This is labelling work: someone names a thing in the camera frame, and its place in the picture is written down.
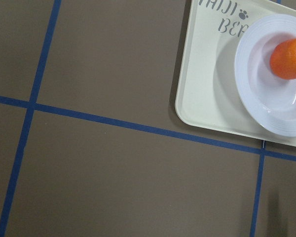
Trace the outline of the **orange fruit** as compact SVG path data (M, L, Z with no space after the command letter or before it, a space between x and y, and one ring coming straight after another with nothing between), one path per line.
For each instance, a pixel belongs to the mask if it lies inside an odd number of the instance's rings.
M282 79L296 79L296 39L286 40L275 47L269 60L271 71Z

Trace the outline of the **white round plate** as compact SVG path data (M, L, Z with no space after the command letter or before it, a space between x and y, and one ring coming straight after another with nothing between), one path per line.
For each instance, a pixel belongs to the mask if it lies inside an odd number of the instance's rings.
M265 16L242 35L234 62L240 99L266 130L296 137L296 79L274 75L269 65L277 45L296 38L296 17L286 14Z

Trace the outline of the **cream bear tray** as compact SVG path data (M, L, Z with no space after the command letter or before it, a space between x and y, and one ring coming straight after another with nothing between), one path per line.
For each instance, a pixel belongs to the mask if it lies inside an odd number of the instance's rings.
M269 0L194 0L186 31L175 110L188 125L296 147L296 138L272 134L245 110L233 60L250 22L296 10Z

